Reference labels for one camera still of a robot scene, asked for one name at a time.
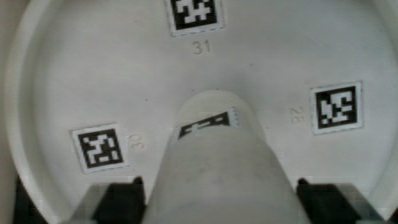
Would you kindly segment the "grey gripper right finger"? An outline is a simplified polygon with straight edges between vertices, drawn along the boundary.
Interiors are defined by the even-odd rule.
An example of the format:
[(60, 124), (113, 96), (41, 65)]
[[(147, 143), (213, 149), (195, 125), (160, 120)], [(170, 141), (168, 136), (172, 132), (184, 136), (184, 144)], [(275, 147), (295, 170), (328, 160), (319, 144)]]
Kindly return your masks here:
[(296, 197), (311, 224), (364, 224), (382, 216), (351, 184), (296, 181)]

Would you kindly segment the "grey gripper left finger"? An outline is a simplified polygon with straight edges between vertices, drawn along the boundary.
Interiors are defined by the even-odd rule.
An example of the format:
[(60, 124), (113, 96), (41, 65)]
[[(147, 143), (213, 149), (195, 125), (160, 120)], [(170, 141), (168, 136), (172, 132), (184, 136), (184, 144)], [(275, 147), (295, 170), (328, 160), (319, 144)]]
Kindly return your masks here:
[(97, 184), (89, 188), (62, 224), (142, 224), (144, 212), (144, 180), (135, 177), (129, 183)]

